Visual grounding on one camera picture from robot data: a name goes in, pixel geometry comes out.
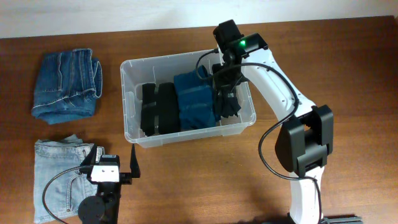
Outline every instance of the blue folded cloth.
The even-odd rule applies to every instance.
[[[204,66],[198,68],[202,78],[209,77]],[[175,91],[180,109],[182,129],[201,129],[216,126],[213,109],[212,80],[201,80],[196,71],[174,76]]]
[[[91,49],[46,54],[34,90],[32,115],[57,124],[94,115],[102,68]]]

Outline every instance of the clear plastic bin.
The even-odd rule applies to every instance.
[[[158,85],[165,82],[174,82],[173,77],[175,75],[191,72],[199,57],[207,51],[127,60],[121,64],[124,135],[127,141],[138,143],[142,147],[161,146],[171,142],[240,134],[247,126],[256,122],[256,112],[254,111],[249,85],[245,82],[236,87],[239,105],[242,107],[238,117],[222,118],[213,128],[150,137],[144,134],[140,128],[142,85],[145,83]],[[201,64],[209,72],[211,66],[219,62],[218,54],[210,54],[201,60]]]

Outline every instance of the black garment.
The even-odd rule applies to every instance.
[[[141,129],[146,136],[180,131],[178,101],[173,83],[142,86]]]
[[[238,98],[236,97],[236,89],[232,91],[229,89],[217,90],[215,99],[215,113],[224,118],[229,116],[238,116],[238,111],[241,109]]]
[[[221,70],[223,67],[221,64],[214,64],[212,66],[213,74]],[[215,114],[220,115],[224,118],[229,116],[238,116],[238,111],[241,106],[236,96],[236,85],[241,82],[245,82],[247,79],[244,77],[238,78],[238,80],[226,80],[226,77],[220,75],[216,82],[216,94],[214,99]]]

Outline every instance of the wooden table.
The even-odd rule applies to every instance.
[[[326,216],[356,214],[366,223],[398,222],[398,27],[393,17],[239,26],[260,33],[284,72],[317,105],[335,114],[334,151],[322,179]],[[214,48],[214,27],[0,40],[0,223],[34,217],[34,143],[76,133],[121,156],[120,64],[127,59]],[[30,115],[45,52],[90,47],[103,68],[103,96],[92,118],[49,126]],[[257,121],[237,136],[137,147],[142,177],[124,186],[120,223],[233,223],[283,216],[290,184],[262,165],[257,143],[275,123],[250,84]],[[264,155],[275,156],[277,131]],[[77,217],[67,219],[78,223]]]

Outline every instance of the folded jeans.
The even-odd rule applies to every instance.
[[[54,220],[44,209],[42,194],[51,178],[67,169],[78,167],[90,153],[93,144],[83,143],[75,135],[59,142],[38,140],[35,143],[34,167],[34,223]],[[98,147],[96,160],[104,154],[104,148]],[[45,202],[54,215],[67,218],[77,215],[80,202],[95,195],[97,185],[91,184],[86,175],[78,170],[68,172],[53,181],[45,194]]]
[[[210,77],[203,65],[198,67],[198,73],[202,78]],[[212,80],[199,79],[194,70],[174,76],[174,85],[178,96],[181,128],[215,127],[220,117],[214,114]]]
[[[34,117],[56,124],[94,115],[103,78],[92,55],[91,49],[45,55],[34,90]]]

